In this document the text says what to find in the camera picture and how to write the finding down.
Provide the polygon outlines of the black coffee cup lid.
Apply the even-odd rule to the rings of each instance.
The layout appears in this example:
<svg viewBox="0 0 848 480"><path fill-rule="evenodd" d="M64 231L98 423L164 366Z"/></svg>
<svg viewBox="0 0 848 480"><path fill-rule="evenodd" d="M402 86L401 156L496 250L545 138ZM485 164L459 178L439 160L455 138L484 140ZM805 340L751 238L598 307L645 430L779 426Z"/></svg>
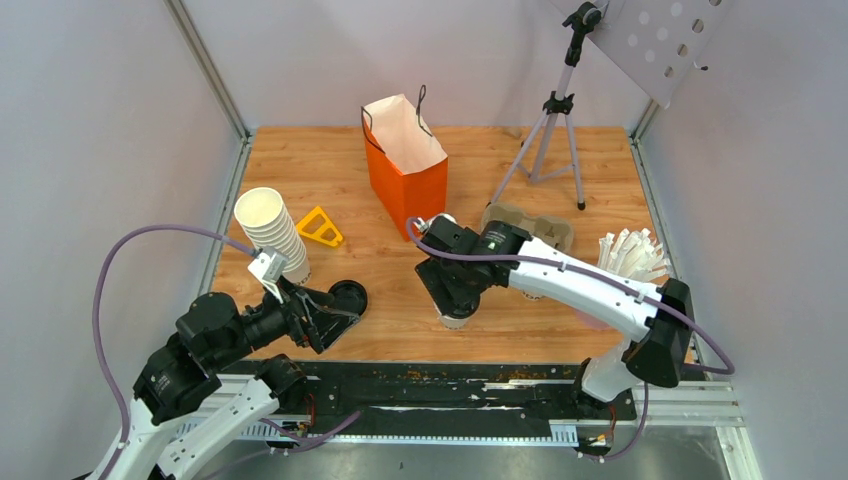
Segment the black coffee cup lid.
<svg viewBox="0 0 848 480"><path fill-rule="evenodd" d="M368 307L368 294L365 287L354 280L341 280L333 284L328 293L333 297L329 306L362 316Z"/></svg>

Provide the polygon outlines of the white paper coffee cup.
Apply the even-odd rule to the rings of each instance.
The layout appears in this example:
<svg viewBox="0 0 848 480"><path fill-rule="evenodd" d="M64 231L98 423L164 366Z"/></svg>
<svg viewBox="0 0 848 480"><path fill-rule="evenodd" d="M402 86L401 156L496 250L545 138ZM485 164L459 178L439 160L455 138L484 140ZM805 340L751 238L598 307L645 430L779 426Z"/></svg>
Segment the white paper coffee cup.
<svg viewBox="0 0 848 480"><path fill-rule="evenodd" d="M438 319L445 328L459 330L465 327L475 313L475 310L454 310L448 313L440 313Z"/></svg>

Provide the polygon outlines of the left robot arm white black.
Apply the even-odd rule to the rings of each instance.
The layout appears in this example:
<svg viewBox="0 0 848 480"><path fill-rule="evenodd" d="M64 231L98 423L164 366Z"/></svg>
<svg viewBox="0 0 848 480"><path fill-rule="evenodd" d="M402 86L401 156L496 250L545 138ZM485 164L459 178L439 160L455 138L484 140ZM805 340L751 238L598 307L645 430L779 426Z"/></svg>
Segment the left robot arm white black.
<svg viewBox="0 0 848 480"><path fill-rule="evenodd" d="M129 424L91 479L190 479L247 426L277 410L298 411L307 377L288 356L263 361L241 391L193 429L176 431L222 386L221 373L281 337L322 353L360 322L365 287L353 280L326 292L281 279L281 297L265 292L259 305L238 309L223 292L196 298L176 331L150 355L133 385Z"/></svg>

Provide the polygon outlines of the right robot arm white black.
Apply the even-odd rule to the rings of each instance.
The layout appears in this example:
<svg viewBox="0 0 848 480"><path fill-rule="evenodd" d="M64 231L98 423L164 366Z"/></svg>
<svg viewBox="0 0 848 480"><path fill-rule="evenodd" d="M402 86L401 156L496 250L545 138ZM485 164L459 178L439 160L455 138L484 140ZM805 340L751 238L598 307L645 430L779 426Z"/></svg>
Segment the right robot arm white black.
<svg viewBox="0 0 848 480"><path fill-rule="evenodd" d="M598 416L639 382L679 385L693 331L686 314L689 290L682 283L658 286L603 271L503 221L475 232L439 214L410 217L406 230L427 255L415 272L449 328L462 327L483 293L502 287L555 300L623 335L619 346L581 364L570 392L580 415Z"/></svg>

